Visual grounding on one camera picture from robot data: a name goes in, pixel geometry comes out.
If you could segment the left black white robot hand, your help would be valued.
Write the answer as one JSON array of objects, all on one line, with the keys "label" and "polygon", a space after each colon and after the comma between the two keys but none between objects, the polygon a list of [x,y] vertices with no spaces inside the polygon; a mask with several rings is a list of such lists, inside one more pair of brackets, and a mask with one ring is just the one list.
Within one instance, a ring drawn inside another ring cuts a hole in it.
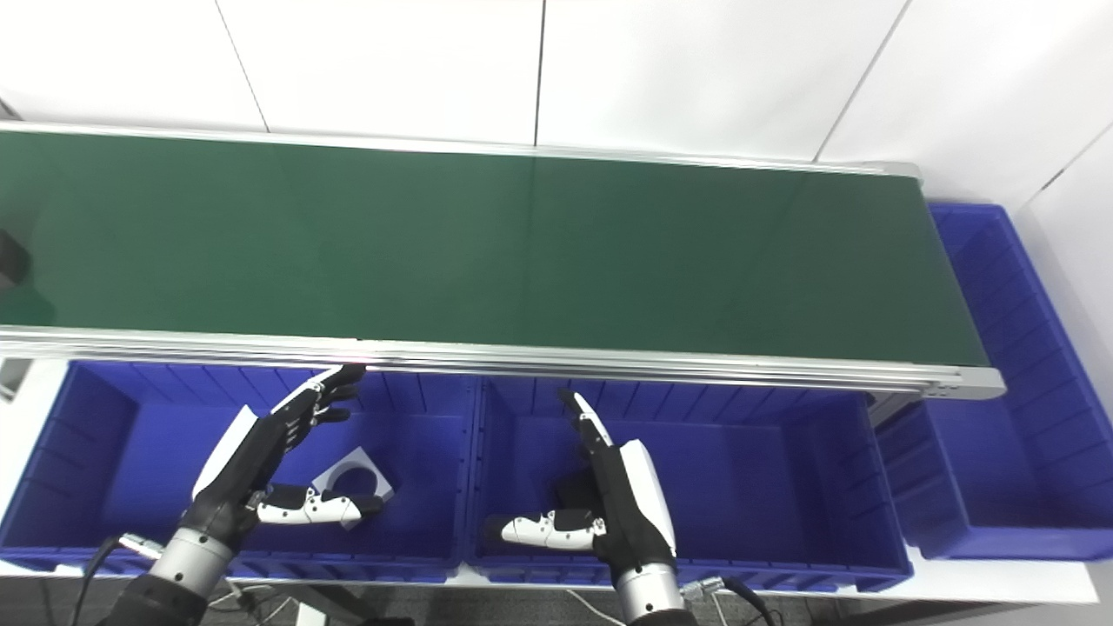
[{"label": "left black white robot hand", "polygon": [[349,419],[349,409],[341,403],[357,395],[365,373],[365,365],[349,363],[314,374],[267,415],[242,407],[203,464],[179,529],[236,551],[258,524],[339,524],[351,529],[380,513],[395,491],[361,447],[342,456],[311,485],[274,480],[285,456],[315,427]]}]

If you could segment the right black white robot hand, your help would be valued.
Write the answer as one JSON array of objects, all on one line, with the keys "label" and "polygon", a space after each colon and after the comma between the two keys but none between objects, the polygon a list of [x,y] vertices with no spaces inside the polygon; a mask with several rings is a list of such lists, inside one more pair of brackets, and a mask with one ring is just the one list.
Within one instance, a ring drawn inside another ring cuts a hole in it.
[{"label": "right black white robot hand", "polygon": [[489,516],[493,542],[568,552],[592,552],[613,580],[664,568],[676,573],[676,538],[663,488],[643,441],[617,446],[600,415],[572,389],[556,394],[571,412],[589,468],[574,495],[579,503],[542,512]]}]

